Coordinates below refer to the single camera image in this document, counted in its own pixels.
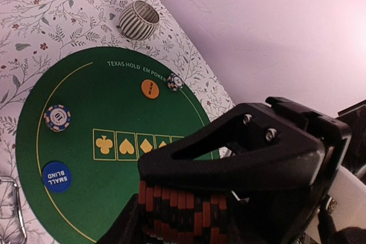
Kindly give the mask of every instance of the blue disc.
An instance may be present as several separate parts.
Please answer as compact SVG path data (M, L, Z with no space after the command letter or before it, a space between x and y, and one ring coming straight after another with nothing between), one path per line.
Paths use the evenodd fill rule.
M71 171L62 162L48 163L42 172L43 184L53 193L63 193L71 185Z

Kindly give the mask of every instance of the green poker mat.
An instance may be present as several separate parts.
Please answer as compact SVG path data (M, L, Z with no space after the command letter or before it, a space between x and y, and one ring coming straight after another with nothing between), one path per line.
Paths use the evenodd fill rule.
M140 155L209 123L187 86L168 89L171 72L135 51L99 47L59 61L33 87L19 118L17 166L32 211L56 241L97 242L138 192ZM143 95L145 79L158 85L158 98ZM71 124L60 133L43 118L57 104L71 113ZM200 159L215 158L218 151ZM42 169L51 161L64 163L72 173L64 193L43 185Z

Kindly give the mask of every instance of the tablecloth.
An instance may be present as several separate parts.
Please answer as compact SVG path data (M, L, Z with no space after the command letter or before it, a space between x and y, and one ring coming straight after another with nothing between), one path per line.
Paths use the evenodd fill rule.
M233 106L207 63L159 0L143 0L161 18L149 40L132 41L120 34L118 16L133 1L0 0L0 175L9 175L19 183L15 136L30 90L50 66L82 49L124 47L153 57L184 80L210 120ZM0 199L2 205L11 197L1 194ZM37 221L23 192L21 201L28 243L57 243ZM0 235L14 239L14 222L0 221Z

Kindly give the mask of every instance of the metal handle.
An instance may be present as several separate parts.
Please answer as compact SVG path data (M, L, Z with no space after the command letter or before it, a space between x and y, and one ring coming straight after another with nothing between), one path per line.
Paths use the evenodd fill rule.
M23 219L23 214L22 214L22 209L21 209L21 202L20 202L21 200L19 197L19 186L18 186L17 182L15 181L15 179L12 177L0 176L0 184L1 183L10 184L12 187L11 191L13 192L13 198L14 198L14 204L12 205L12 208L13 208L12 218L15 217L18 221L18 226L19 226L19 229L22 234L22 241L18 242L18 243L5 242L5 240L3 239L4 236L0 235L0 244L25 244L27 242L27 232L25 230L24 219Z

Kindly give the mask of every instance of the floral tablecloth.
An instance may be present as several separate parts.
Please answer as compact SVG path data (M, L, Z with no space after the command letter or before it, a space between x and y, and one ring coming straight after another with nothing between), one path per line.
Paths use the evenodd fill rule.
M161 18L151 39L138 42L120 35L118 16L132 1L0 0L0 175L19 182L15 136L28 93L50 66L82 49L125 47L153 57L184 80L211 120L233 106L207 63L159 0L143 0ZM11 200L8 186L3 189L0 205ZM21 201L28 243L56 243L37 221L22 192ZM14 220L0 219L0 236L16 240L17 234Z

